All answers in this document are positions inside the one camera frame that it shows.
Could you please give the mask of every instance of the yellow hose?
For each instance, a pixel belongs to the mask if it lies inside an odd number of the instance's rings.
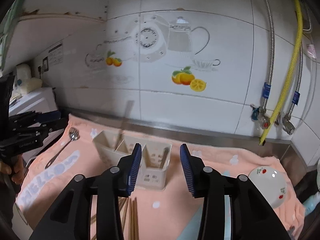
[[[300,50],[300,44],[301,44],[301,40],[302,40],[302,14],[301,14],[301,8],[300,8],[300,3],[299,0],[294,0],[294,4],[296,6],[296,12],[297,12],[297,20],[298,20],[298,30],[297,30],[297,36],[296,36],[296,40],[294,43],[294,48],[293,48],[293,53],[292,53],[292,57],[291,57],[291,62],[290,62],[290,67],[287,73],[287,78],[285,79],[285,84],[283,86],[281,95],[280,95],[280,99],[276,105],[276,108],[274,109],[271,117],[270,117],[270,125],[269,128],[264,130],[261,137],[260,137],[260,143],[259,145],[263,145],[264,140],[266,139],[268,132],[270,131],[271,126],[273,125],[274,121],[276,120],[276,118],[278,117],[278,114],[280,112],[280,110],[282,109],[282,106],[284,104],[284,101],[286,99],[286,95],[288,93],[289,87],[290,87],[290,83],[292,80],[292,76],[293,76],[293,72],[294,72],[294,68],[295,65],[297,63],[298,60],[298,56],[299,56],[299,50]]]

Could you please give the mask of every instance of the wall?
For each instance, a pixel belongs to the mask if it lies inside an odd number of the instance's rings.
[[[320,25],[314,17],[312,17],[313,31],[312,38],[316,49],[317,66],[314,67],[312,73],[311,90],[314,91],[311,105],[304,118],[299,130],[294,134],[292,141],[300,152],[308,153],[303,155],[305,162],[309,165],[315,165],[320,158]]]
[[[107,19],[108,0],[25,0],[14,29],[4,74],[82,28]]]
[[[297,29],[293,0],[270,0],[270,5],[276,55],[269,115],[284,84]],[[268,67],[263,0],[108,0],[107,19],[63,39],[63,63],[43,73],[44,82],[56,87],[59,105],[122,115],[132,99],[131,118],[261,135],[250,119],[250,104],[260,104]],[[190,31],[169,31],[177,20]],[[304,36],[304,52],[308,43]],[[108,51],[121,65],[105,63]],[[48,50],[36,57],[34,68],[47,56]],[[291,119],[300,125],[297,134],[310,103],[312,61],[305,54],[303,67],[300,101]],[[192,75],[200,86],[188,85]],[[294,86],[284,110],[293,92]],[[272,127],[268,137],[292,139],[279,127]],[[300,153],[307,164],[314,155],[304,149]]]

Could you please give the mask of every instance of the light blue cloth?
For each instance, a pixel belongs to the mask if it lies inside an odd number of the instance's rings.
[[[224,176],[230,177],[230,172],[225,171]],[[224,228],[224,239],[230,240],[231,238],[231,217],[230,217],[230,198],[229,196],[224,196],[225,201],[225,228]],[[193,215],[190,222],[181,232],[180,236],[177,237],[177,240],[197,240],[200,223],[202,216],[202,206],[199,207],[197,212]]]

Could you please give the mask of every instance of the orange illustration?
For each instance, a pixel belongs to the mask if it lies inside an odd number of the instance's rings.
[[[191,81],[190,88],[195,92],[202,92],[205,90],[207,83],[201,79],[194,79]]]
[[[106,58],[106,63],[108,66],[111,66],[113,64],[113,58],[112,57],[107,57]]]
[[[182,85],[190,85],[191,81],[195,79],[193,74],[181,73],[180,82]]]
[[[122,60],[120,58],[113,58],[112,55],[116,54],[114,51],[109,50],[107,53],[106,64],[111,66],[112,64],[115,67],[120,67],[122,65]]]
[[[180,85],[181,82],[180,82],[180,76],[181,76],[182,73],[178,73],[175,77],[172,76],[171,79],[174,83],[176,83],[177,85]]]
[[[115,65],[116,67],[120,67],[122,65],[122,60],[119,58],[114,58],[113,65]]]
[[[206,87],[206,82],[201,79],[196,79],[196,77],[190,71],[190,66],[186,66],[180,71],[173,71],[171,79],[173,83],[177,85],[190,86],[193,91],[201,92]]]

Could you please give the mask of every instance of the human hand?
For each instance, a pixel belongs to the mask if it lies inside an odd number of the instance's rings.
[[[12,181],[19,185],[23,182],[23,161],[22,161],[22,154],[18,155],[18,161],[13,167],[13,171],[15,174],[12,176]],[[0,172],[4,174],[11,174],[12,170],[9,165],[0,161]]]

